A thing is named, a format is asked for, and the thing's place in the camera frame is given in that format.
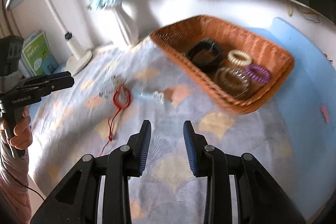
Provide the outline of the pink sleeved left forearm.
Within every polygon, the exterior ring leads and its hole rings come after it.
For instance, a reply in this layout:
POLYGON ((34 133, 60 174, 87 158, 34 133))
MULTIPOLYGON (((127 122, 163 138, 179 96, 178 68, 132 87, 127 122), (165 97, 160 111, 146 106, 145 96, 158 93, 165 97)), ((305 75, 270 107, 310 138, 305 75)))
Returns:
POLYGON ((32 211, 27 187, 29 154, 14 159, 1 142, 1 223, 29 223, 32 211))

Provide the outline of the person's left hand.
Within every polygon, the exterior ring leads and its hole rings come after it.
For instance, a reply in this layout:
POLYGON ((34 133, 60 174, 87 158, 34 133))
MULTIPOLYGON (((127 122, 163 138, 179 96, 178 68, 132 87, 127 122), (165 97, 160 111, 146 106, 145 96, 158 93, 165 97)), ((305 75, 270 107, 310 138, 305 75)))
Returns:
POLYGON ((1 118, 1 140, 5 144, 11 145, 20 150, 26 150, 33 142, 33 135, 31 132, 31 117, 29 107, 25 106, 22 112, 22 119, 14 128, 14 137, 7 141, 5 129, 7 127, 6 121, 1 118))

